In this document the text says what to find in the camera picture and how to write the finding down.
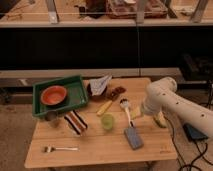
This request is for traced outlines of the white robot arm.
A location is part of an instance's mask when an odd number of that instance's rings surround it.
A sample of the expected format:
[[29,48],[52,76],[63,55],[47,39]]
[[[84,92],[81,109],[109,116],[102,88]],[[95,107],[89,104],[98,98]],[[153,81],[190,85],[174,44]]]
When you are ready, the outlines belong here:
[[209,138],[213,138],[213,111],[177,95],[176,91],[177,83],[172,77],[150,83],[146,87],[147,96],[141,104],[141,112],[154,116],[165,107]]

